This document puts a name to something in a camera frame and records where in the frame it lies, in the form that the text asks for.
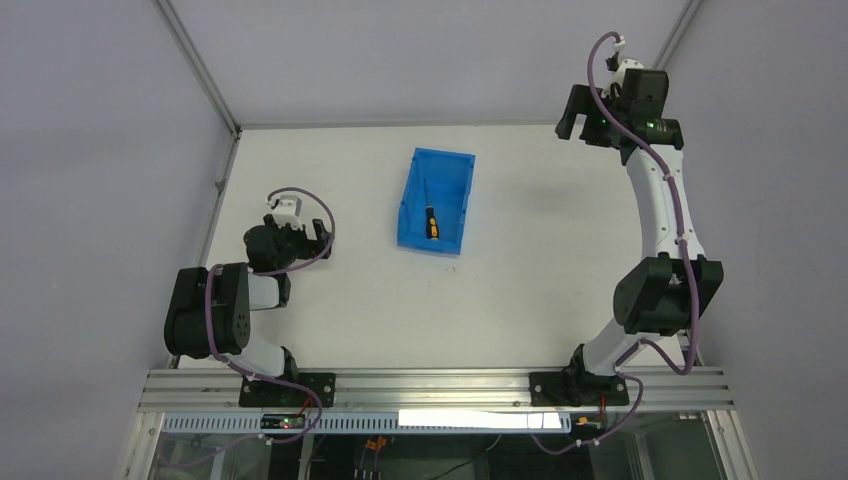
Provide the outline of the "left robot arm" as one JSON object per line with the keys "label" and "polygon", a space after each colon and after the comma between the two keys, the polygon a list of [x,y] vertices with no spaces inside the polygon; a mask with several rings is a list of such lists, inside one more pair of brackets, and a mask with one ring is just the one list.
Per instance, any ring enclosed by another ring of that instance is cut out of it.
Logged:
{"label": "left robot arm", "polygon": [[289,272],[297,260],[326,259],[331,237],[323,221],[306,227],[273,215],[243,235],[247,260],[211,268],[181,269],[164,324],[169,353],[193,359],[211,357],[249,379],[297,383],[299,371],[289,349],[255,332],[253,312],[282,309],[291,295]]}

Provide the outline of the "black yellow screwdriver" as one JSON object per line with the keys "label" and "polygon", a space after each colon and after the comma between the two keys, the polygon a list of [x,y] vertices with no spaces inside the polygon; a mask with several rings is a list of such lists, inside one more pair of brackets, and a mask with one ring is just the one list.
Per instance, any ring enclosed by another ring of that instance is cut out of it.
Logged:
{"label": "black yellow screwdriver", "polygon": [[422,188],[425,198],[425,216],[427,221],[426,235],[428,239],[438,240],[440,238],[440,229],[435,216],[435,208],[431,199],[427,180],[422,182]]}

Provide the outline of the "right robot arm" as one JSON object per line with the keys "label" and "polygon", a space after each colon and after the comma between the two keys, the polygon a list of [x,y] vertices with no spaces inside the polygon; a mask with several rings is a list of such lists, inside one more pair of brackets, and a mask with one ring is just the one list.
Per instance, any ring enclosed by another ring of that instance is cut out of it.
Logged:
{"label": "right robot arm", "polygon": [[627,404],[618,368],[644,347],[659,352],[664,337],[693,331],[693,319],[704,313],[723,282],[722,264],[706,257],[691,222],[682,130],[663,116],[669,86],[666,72],[626,59],[607,87],[574,85],[555,127],[557,137],[568,140],[577,117],[584,116],[580,140],[619,152],[642,235],[640,262],[614,290],[612,319],[575,349],[558,380],[537,383],[559,404]]}

